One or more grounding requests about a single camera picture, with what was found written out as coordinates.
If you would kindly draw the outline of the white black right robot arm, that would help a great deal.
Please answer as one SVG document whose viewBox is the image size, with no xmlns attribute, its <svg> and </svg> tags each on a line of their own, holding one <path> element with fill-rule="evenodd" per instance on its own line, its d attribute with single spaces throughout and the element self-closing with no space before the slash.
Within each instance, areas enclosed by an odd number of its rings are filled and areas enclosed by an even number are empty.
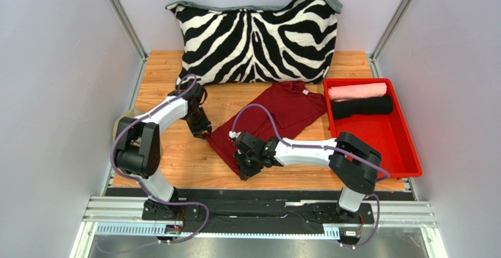
<svg viewBox="0 0 501 258">
<path fill-rule="evenodd" d="M 382 154 L 349 132 L 321 141 L 280 137 L 265 141 L 248 132 L 231 131 L 229 139 L 237 149 L 234 156 L 243 180 L 273 166 L 312 165 L 332 170 L 343 183 L 335 209 L 339 217 L 357 216 L 363 199 L 374 192 L 378 175 L 389 177 L 381 167 Z"/>
</svg>

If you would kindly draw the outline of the dark red t shirt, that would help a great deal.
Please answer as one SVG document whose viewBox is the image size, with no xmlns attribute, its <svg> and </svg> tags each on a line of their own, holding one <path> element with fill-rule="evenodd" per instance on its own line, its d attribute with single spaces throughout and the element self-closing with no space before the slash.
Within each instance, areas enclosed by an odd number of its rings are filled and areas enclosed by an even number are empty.
<svg viewBox="0 0 501 258">
<path fill-rule="evenodd" d="M 297 137 L 327 111 L 324 96 L 308 91 L 305 83 L 299 81 L 273 83 L 251 104 L 260 104 L 267 109 L 273 117 L 280 136 L 288 139 Z M 236 117 L 233 116 L 205 139 L 229 168 L 239 176 L 238 164 L 234 157 L 237 148 L 229 138 L 235 119 Z M 263 140 L 276 135 L 269 117 L 263 109 L 257 106 L 246 109 L 240 115 L 236 131 L 248 132 Z"/>
</svg>

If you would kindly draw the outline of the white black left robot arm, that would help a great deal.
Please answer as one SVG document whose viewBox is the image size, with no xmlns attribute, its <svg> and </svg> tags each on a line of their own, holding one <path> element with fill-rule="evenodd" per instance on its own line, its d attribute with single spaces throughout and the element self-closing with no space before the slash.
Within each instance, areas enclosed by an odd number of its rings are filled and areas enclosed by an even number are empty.
<svg viewBox="0 0 501 258">
<path fill-rule="evenodd" d="M 122 117 L 111 150 L 112 167 L 122 177 L 137 181 L 148 198 L 167 207 L 177 205 L 177 190 L 159 170 L 161 136 L 177 120 L 184 120 L 195 138 L 212 133 L 202 105 L 207 91 L 194 82 L 185 90 L 169 93 L 152 110 L 137 117 Z"/>
</svg>

